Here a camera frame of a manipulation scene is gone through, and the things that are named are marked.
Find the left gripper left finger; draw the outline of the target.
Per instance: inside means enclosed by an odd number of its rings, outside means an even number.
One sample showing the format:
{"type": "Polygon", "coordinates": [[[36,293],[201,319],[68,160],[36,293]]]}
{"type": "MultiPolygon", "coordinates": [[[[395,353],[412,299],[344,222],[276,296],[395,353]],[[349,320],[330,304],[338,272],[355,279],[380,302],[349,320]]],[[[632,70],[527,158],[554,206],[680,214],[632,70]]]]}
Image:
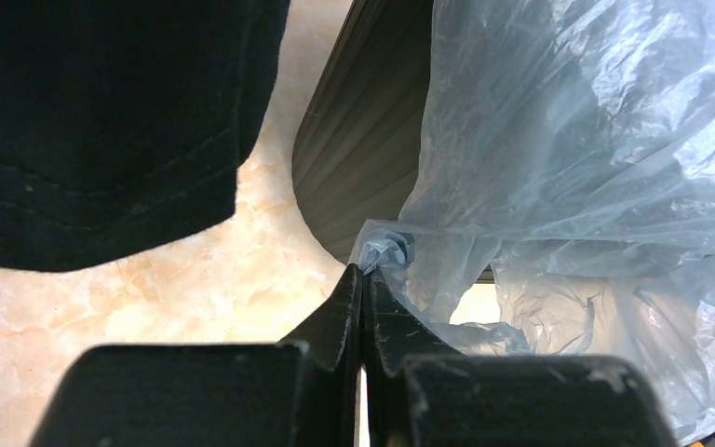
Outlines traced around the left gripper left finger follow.
{"type": "Polygon", "coordinates": [[[363,276],[272,344],[97,345],[62,377],[34,446],[354,446],[363,276]]]}

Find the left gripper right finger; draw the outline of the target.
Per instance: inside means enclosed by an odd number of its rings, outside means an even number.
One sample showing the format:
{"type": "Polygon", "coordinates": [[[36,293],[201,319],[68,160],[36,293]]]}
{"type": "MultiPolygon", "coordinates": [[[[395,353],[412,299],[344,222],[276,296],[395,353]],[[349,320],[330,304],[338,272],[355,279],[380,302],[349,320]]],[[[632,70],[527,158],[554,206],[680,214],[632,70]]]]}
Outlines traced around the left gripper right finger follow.
{"type": "Polygon", "coordinates": [[[657,397],[607,356],[466,355],[363,279],[363,356],[374,446],[672,446],[657,397]]]}

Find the black trash bin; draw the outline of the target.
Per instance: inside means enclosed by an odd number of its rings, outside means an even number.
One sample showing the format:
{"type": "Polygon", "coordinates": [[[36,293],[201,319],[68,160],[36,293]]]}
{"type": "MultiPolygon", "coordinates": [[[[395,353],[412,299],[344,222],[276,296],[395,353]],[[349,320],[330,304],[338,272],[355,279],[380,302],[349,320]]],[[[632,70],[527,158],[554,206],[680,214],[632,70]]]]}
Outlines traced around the black trash bin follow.
{"type": "Polygon", "coordinates": [[[430,1],[355,1],[298,128],[297,205],[348,264],[363,224],[394,220],[417,179],[429,87],[430,1]]]}

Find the blue plastic trash bag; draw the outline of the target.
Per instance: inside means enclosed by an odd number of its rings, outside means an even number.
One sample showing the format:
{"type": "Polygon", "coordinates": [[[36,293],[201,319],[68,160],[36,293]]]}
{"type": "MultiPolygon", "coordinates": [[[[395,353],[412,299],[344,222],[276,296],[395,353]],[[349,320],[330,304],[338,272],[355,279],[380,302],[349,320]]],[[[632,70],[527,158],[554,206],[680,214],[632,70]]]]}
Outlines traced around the blue plastic trash bag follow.
{"type": "Polygon", "coordinates": [[[430,67],[351,262],[466,353],[619,357],[715,432],[715,1],[437,1],[430,67]]]}

